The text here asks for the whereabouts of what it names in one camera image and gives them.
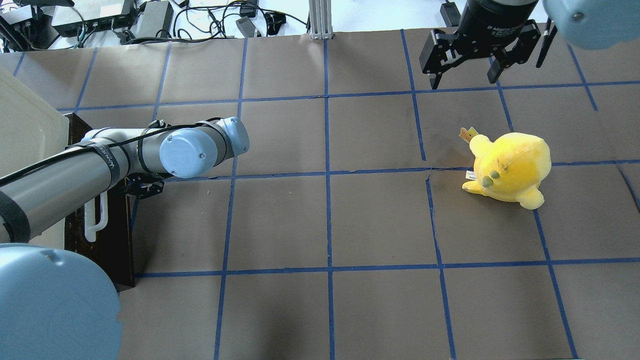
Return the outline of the dark wooden drawer cabinet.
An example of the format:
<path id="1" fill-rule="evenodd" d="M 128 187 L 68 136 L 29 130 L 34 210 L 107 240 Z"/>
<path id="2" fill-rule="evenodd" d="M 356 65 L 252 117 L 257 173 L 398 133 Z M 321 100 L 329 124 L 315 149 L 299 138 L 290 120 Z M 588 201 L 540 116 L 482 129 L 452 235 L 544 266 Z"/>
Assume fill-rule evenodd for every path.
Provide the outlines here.
<path id="1" fill-rule="evenodd" d="M 107 192 L 106 205 L 100 197 L 94 199 L 94 221 L 105 226 L 93 233 L 94 241 L 85 235 L 85 209 L 76 209 L 64 219 L 64 243 L 67 251 L 83 255 L 105 271 L 117 292 L 135 287 L 134 255 L 131 231 L 131 204 L 121 193 L 124 182 L 119 182 Z"/>

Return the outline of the yellow plush penguin toy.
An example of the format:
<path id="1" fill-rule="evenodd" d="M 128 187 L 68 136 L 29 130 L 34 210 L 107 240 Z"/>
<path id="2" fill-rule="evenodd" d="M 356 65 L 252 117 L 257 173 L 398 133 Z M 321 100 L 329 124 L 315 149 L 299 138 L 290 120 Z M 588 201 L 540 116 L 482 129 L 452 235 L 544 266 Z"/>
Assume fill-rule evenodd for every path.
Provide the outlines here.
<path id="1" fill-rule="evenodd" d="M 475 157 L 475 178 L 462 184 L 464 191 L 519 203 L 527 210 L 536 210 L 544 204 L 539 187 L 553 166 L 550 148 L 544 139 L 510 132 L 491 141 L 473 127 L 461 128 L 459 137 L 466 141 Z"/>

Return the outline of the brown paper grid mat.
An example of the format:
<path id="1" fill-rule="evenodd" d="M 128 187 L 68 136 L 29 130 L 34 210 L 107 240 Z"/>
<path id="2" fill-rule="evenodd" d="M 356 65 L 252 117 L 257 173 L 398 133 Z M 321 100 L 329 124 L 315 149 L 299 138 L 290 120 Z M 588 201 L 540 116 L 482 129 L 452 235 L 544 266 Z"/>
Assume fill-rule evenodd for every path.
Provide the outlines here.
<path id="1" fill-rule="evenodd" d="M 639 41 L 435 92 L 427 29 L 2 54 L 89 126 L 239 116 L 250 150 L 132 202 L 121 360 L 639 358 Z M 460 136 L 540 137 L 534 210 Z"/>

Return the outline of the aluminium frame post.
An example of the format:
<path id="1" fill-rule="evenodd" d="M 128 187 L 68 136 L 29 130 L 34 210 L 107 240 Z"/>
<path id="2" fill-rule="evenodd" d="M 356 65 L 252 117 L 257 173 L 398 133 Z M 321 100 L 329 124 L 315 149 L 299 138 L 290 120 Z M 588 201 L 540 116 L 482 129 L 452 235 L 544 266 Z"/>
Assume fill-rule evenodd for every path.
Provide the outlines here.
<path id="1" fill-rule="evenodd" d="M 334 38 L 331 0 L 309 0 L 308 34 L 312 40 Z"/>

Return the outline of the black network switch box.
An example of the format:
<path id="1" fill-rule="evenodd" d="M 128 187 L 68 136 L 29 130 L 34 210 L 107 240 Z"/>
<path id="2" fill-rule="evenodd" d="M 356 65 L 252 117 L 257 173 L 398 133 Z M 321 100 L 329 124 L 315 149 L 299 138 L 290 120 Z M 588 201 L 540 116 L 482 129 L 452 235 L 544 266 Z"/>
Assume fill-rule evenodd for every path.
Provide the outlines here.
<path id="1" fill-rule="evenodd" d="M 75 0 L 71 7 L 55 6 L 51 26 L 64 37 L 130 27 L 137 18 L 135 0 Z"/>

